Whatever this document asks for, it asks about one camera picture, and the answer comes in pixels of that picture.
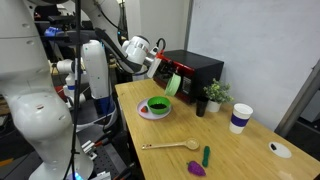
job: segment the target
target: white pot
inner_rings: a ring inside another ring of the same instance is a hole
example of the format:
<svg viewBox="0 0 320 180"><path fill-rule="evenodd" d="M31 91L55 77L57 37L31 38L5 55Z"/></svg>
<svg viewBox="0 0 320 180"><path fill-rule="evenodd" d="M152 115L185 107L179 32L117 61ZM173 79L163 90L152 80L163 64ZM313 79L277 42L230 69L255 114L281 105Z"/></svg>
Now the white pot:
<svg viewBox="0 0 320 180"><path fill-rule="evenodd" d="M220 110L221 103L218 104L213 101L208 101L207 110L210 112L218 112Z"/></svg>

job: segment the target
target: plate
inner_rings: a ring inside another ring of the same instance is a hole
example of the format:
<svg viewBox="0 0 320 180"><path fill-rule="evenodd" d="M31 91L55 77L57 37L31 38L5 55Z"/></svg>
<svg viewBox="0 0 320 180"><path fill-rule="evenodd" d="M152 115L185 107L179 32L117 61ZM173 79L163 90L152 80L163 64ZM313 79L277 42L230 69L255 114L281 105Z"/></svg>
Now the plate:
<svg viewBox="0 0 320 180"><path fill-rule="evenodd" d="M290 158L292 156L291 151L286 146L278 142L270 142L269 149L282 158Z"/></svg>
<svg viewBox="0 0 320 180"><path fill-rule="evenodd" d="M139 113L140 116L142 116L143 118L145 119L150 119L150 120L157 120L157 119L161 119L161 118L164 118L166 117L170 112L171 112L171 109L172 107L170 106L169 107L169 110L168 112L164 113L164 114L161 114L161 115L158 115L158 114L153 114L150 109L148 109L148 112L144 113L144 112L141 112L140 110L144 107L144 106L147 106L147 102L150 98L147 98L147 99L144 99L142 100L138 106L137 106L137 111Z"/></svg>

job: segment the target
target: metal frame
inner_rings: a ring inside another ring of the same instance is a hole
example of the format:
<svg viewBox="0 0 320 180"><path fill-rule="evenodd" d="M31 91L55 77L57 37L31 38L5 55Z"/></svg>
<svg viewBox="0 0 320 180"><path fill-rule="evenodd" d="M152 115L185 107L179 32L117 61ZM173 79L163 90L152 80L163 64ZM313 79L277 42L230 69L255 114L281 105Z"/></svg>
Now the metal frame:
<svg viewBox="0 0 320 180"><path fill-rule="evenodd" d="M190 0L189 1L187 27L186 27L186 36L185 36L185 40L184 40L184 50L188 49L188 44L189 44L189 34L190 34L190 25L191 25L191 19L192 19L192 9L193 9L193 0Z"/></svg>
<svg viewBox="0 0 320 180"><path fill-rule="evenodd" d="M313 67L313 71L310 73L306 82L303 84L298 95L293 100L288 111L280 121L275 132L282 137L286 137L292 126L296 123L300 117L302 111L306 108L314 94L320 88L320 60Z"/></svg>

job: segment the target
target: paper cup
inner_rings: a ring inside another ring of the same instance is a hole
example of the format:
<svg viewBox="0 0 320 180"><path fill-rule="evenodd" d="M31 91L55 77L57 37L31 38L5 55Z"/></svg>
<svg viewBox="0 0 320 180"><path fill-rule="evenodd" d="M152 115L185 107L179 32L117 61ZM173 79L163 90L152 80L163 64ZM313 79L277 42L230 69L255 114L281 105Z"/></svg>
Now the paper cup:
<svg viewBox="0 0 320 180"><path fill-rule="evenodd" d="M233 113L231 116L229 129L235 134L240 134L247 125L253 109L246 104L235 104L233 106Z"/></svg>

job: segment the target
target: spoon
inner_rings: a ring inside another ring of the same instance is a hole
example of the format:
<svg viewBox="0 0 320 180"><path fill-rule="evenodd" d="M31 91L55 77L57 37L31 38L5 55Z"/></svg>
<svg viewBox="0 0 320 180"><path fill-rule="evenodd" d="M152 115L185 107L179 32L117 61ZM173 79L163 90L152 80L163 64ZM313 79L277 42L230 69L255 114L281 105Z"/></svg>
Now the spoon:
<svg viewBox="0 0 320 180"><path fill-rule="evenodd" d="M199 147L199 142L194 138L190 138L183 142L162 143L162 144L143 144L142 149L153 149L153 148L174 147L174 146L185 146L190 150L196 150Z"/></svg>

